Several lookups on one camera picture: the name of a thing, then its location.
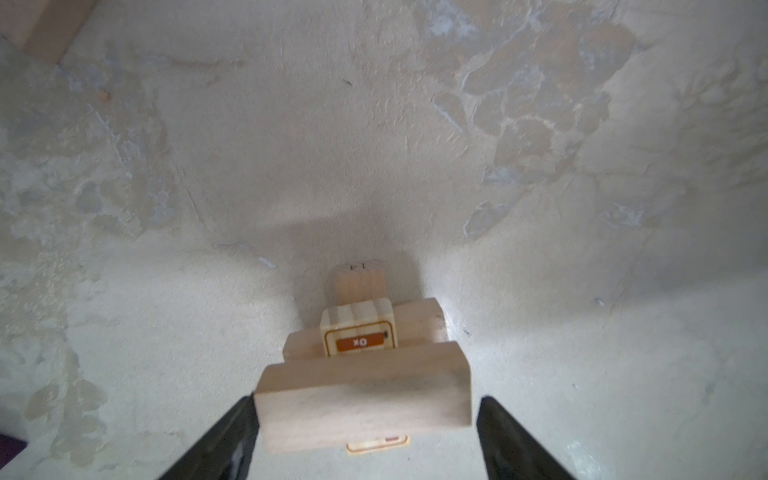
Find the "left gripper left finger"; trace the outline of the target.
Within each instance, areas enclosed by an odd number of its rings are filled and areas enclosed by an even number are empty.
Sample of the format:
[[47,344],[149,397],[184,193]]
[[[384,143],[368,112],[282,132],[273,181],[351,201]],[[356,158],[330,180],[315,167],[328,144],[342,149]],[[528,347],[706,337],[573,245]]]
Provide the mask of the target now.
[[245,480],[259,433],[254,399],[239,399],[160,480]]

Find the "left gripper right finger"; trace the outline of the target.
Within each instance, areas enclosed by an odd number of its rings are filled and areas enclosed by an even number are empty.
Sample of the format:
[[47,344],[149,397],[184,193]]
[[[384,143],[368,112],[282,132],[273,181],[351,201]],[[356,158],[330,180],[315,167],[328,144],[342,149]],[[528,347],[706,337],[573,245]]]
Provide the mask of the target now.
[[480,401],[476,430],[491,480],[574,480],[495,398]]

